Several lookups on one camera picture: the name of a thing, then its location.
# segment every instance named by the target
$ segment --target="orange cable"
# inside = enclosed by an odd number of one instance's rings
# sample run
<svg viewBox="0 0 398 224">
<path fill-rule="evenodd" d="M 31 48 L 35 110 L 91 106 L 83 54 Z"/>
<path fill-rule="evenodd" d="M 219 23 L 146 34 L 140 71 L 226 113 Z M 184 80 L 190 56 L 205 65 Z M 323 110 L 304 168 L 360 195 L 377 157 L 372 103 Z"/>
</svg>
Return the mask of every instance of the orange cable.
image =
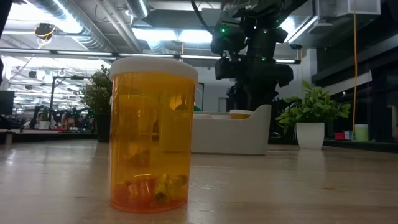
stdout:
<svg viewBox="0 0 398 224">
<path fill-rule="evenodd" d="M 354 0 L 354 66 L 355 66 L 355 81 L 354 81 L 354 106 L 353 106 L 353 136 L 355 135 L 355 112 L 356 112 L 356 85 L 358 79 L 358 56 L 357 56 L 357 32 L 356 32 L 356 0 Z"/>
</svg>

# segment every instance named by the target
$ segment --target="yellow cup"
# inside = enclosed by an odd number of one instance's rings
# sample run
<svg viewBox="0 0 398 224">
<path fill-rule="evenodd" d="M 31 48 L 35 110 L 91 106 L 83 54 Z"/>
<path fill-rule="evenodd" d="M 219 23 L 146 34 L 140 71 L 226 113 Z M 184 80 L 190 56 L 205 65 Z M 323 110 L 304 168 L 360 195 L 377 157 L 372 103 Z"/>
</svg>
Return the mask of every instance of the yellow cup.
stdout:
<svg viewBox="0 0 398 224">
<path fill-rule="evenodd" d="M 176 187 L 169 180 L 189 178 L 196 70 L 131 57 L 112 64 L 111 79 L 111 206 L 149 213 L 183 205 L 188 181 Z"/>
<path fill-rule="evenodd" d="M 231 115 L 231 119 L 246 119 L 250 118 L 253 115 L 253 111 L 247 110 L 230 110 L 229 114 Z"/>
</svg>

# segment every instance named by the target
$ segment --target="table surface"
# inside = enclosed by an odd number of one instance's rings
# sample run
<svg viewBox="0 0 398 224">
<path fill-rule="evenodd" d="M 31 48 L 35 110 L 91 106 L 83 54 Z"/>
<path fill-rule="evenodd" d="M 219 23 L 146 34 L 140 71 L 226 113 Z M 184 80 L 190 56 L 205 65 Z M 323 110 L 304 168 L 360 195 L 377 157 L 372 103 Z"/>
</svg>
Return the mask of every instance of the table surface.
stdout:
<svg viewBox="0 0 398 224">
<path fill-rule="evenodd" d="M 188 204 L 109 206 L 108 145 L 0 148 L 1 223 L 398 223 L 398 154 L 270 146 L 266 156 L 192 156 Z"/>
</svg>

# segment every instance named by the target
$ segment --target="white cap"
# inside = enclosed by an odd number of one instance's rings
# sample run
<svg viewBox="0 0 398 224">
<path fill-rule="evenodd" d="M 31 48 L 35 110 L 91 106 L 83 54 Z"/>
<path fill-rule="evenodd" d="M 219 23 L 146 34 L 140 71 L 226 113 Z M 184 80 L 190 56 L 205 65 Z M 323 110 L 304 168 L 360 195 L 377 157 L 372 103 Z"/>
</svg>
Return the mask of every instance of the white cap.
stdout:
<svg viewBox="0 0 398 224">
<path fill-rule="evenodd" d="M 245 114 L 245 115 L 253 115 L 254 111 L 246 111 L 246 110 L 230 110 L 230 114 Z"/>
<path fill-rule="evenodd" d="M 125 72 L 165 72 L 192 79 L 198 84 L 198 72 L 191 65 L 174 59 L 157 57 L 128 57 L 112 63 L 110 79 Z"/>
</svg>

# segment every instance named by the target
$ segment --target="black pole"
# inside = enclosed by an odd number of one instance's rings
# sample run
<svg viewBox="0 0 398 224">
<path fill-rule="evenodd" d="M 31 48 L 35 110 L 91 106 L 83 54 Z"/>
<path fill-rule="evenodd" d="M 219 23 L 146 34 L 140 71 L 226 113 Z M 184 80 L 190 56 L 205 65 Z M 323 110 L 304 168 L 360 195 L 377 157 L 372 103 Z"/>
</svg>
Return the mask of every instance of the black pole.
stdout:
<svg viewBox="0 0 398 224">
<path fill-rule="evenodd" d="M 53 105 L 53 103 L 54 103 L 55 80 L 56 80 L 57 78 L 58 78 L 58 77 L 52 77 L 50 110 L 52 110 L 52 105 Z M 49 121 L 51 122 L 51 113 L 49 113 Z"/>
</svg>

